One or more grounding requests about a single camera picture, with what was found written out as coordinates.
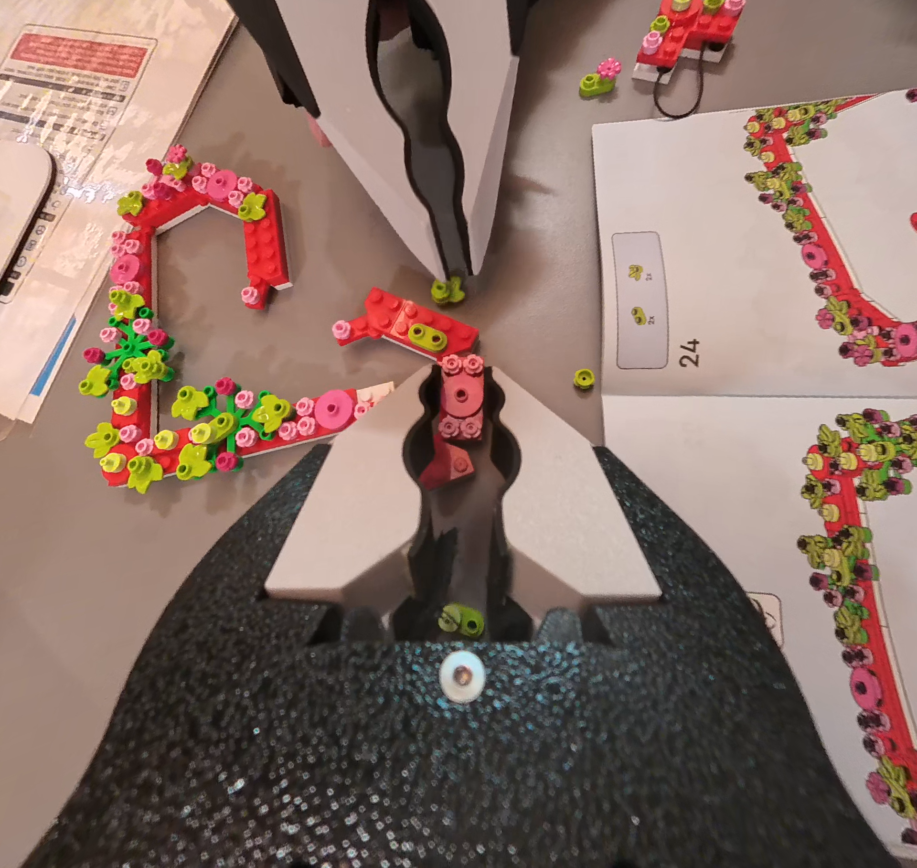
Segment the large red lego heart section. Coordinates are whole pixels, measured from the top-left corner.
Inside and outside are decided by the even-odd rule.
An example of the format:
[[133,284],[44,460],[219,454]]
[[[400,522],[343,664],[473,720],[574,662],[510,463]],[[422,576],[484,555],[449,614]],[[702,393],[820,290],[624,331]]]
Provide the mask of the large red lego heart section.
[[102,345],[85,350],[88,371],[79,391],[109,405],[110,418],[85,440],[105,481],[144,495],[173,476],[197,481],[212,472],[239,472],[246,460],[297,444],[336,437],[363,418],[392,384],[333,389],[290,401],[223,376],[212,385],[182,386],[167,422],[160,420],[160,388],[175,378],[176,344],[160,325],[155,244],[160,232],[206,209],[234,216],[243,229],[246,309],[262,311],[271,291],[291,285],[281,205],[275,192],[249,176],[199,163],[174,145],[146,162],[148,177],[117,201],[127,223],[112,234],[107,324]]

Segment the clear plastic bag with papers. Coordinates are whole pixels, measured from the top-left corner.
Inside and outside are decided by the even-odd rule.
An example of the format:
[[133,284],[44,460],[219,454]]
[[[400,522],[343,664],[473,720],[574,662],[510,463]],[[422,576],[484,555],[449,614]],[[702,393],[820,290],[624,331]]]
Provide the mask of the clear plastic bag with papers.
[[235,26],[224,0],[2,0],[2,184],[52,159],[2,258],[2,437],[35,420],[104,274],[117,201],[177,141]]

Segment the lego instruction booklet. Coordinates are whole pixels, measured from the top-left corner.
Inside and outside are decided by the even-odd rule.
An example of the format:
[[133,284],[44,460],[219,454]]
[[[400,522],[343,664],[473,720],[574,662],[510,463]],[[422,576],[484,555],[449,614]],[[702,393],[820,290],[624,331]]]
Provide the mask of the lego instruction booklet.
[[608,447],[915,857],[915,89],[592,129]]

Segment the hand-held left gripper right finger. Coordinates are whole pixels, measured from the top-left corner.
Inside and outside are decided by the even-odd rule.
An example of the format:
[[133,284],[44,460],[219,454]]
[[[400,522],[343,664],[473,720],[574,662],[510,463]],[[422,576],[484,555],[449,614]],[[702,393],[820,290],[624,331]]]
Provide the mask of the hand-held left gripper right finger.
[[510,596],[527,612],[654,601],[660,588],[590,441],[493,369],[499,420],[521,449],[501,501]]

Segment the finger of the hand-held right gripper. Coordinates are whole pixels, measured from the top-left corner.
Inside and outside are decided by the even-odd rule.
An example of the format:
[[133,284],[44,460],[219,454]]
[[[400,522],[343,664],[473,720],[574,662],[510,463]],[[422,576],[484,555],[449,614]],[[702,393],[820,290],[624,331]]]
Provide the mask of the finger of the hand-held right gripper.
[[443,29],[451,88],[447,120],[462,156],[461,208],[469,272],[483,265],[493,226],[518,70],[507,0],[426,0]]
[[459,256],[433,125],[437,79],[406,0],[275,0],[317,105],[318,127],[411,253],[437,279]]

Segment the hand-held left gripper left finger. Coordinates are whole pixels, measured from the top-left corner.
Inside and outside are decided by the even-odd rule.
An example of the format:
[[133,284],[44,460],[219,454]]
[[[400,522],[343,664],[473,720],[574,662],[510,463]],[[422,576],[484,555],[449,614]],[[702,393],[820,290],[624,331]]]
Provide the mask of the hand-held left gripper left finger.
[[275,599],[395,607],[412,592],[408,551],[421,491],[404,444],[425,408],[428,365],[335,438],[265,583]]

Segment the small red lego heart section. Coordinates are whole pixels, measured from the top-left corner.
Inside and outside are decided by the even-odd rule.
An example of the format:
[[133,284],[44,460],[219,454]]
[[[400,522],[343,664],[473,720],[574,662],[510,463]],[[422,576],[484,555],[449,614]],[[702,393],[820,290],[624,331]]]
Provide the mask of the small red lego heart section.
[[[420,474],[421,486],[436,490],[472,477],[474,466],[467,446],[481,441],[485,406],[485,361],[473,351],[478,330],[378,288],[366,297],[364,308],[360,317],[333,324],[332,334],[339,345],[366,338],[384,339],[435,360],[440,369],[433,457]],[[448,336],[446,349],[433,354],[411,344],[407,333],[417,323],[442,330]]]

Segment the lime plate with pink flower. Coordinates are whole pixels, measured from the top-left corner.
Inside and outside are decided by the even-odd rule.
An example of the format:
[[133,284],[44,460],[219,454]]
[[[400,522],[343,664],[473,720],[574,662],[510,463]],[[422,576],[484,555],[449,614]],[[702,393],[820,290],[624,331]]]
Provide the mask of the lime plate with pink flower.
[[596,68],[579,81],[579,96],[583,99],[613,93],[622,64],[613,57],[602,60]]

